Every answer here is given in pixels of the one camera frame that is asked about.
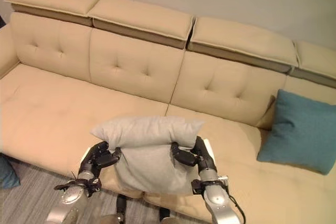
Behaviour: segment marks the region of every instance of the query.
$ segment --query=floor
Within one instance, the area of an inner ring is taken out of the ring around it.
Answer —
[[[20,178],[21,186],[13,189],[0,190],[1,224],[43,224],[52,206],[57,202],[60,191],[53,187],[66,183],[69,179],[33,165],[10,159]],[[103,190],[97,194],[102,202],[102,215],[114,214],[117,195]],[[86,214],[77,224],[89,224],[88,216],[93,209],[93,201]],[[205,222],[172,213],[180,224],[205,224]],[[143,200],[128,200],[126,224],[159,224],[159,209]]]

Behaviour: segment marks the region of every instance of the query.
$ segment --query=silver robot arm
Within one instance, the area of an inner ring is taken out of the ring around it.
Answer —
[[[84,213],[89,198],[101,189],[99,179],[101,169],[115,164],[120,155],[119,148],[111,154],[107,142],[92,147],[81,162],[78,177],[54,188],[64,192],[50,211],[45,224],[76,224]]]
[[[245,224],[244,212],[228,193],[228,177],[218,176],[214,160],[209,155],[201,137],[197,137],[191,152],[179,149],[177,143],[172,144],[171,151],[180,163],[188,166],[198,165],[201,180],[196,179],[192,182],[193,193],[203,196],[206,208],[212,215],[213,224],[240,224],[238,216],[231,209],[230,200],[235,203]]]

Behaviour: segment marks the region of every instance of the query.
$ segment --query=cable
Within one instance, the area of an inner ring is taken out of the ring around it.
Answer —
[[[236,208],[238,208],[238,210],[239,210],[239,212],[242,215],[243,220],[244,220],[243,224],[245,224],[246,223],[246,217],[245,217],[244,211],[241,209],[241,207],[239,206],[238,202],[236,201],[236,199],[232,195],[229,194],[229,198],[235,204]]]

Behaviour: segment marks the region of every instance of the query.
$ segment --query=teal pillow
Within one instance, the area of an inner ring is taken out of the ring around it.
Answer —
[[[279,90],[275,118],[257,160],[328,174],[336,159],[336,105]]]
[[[0,189],[9,189],[19,185],[19,178],[16,176],[11,164],[0,153]]]

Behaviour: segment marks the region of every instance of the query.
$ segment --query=beige sofa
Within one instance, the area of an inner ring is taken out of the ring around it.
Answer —
[[[130,0],[7,1],[16,12],[0,30],[3,153],[71,176],[100,141],[89,133],[100,122],[198,118],[247,223],[335,222],[335,167],[323,176],[256,156],[278,89],[336,104],[336,52]],[[127,190],[113,167],[101,180],[106,189],[211,221],[201,196]]]

